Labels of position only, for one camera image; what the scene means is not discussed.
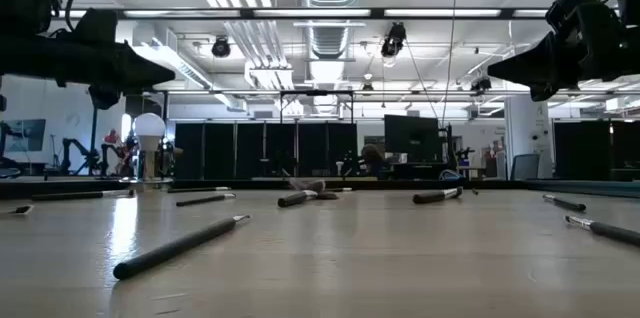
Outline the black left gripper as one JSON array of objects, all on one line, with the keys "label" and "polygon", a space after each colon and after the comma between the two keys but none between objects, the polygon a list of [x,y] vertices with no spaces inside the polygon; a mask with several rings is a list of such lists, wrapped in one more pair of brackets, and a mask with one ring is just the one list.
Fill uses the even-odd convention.
[{"label": "black left gripper", "polygon": [[74,43],[60,43],[54,51],[54,80],[60,87],[87,84],[94,107],[107,110],[119,101],[122,92],[147,91],[175,77],[173,70],[138,55],[128,43],[120,47],[128,74],[122,81],[113,56]]}]

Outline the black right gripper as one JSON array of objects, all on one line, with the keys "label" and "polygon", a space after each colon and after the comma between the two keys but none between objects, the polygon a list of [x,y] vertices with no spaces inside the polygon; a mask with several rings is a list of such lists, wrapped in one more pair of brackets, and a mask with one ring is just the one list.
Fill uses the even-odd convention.
[{"label": "black right gripper", "polygon": [[616,44],[604,49],[588,41],[562,42],[548,32],[535,46],[493,63],[487,73],[512,83],[530,86],[533,101],[546,101],[562,89],[578,90],[588,80],[612,81],[625,73]]}]

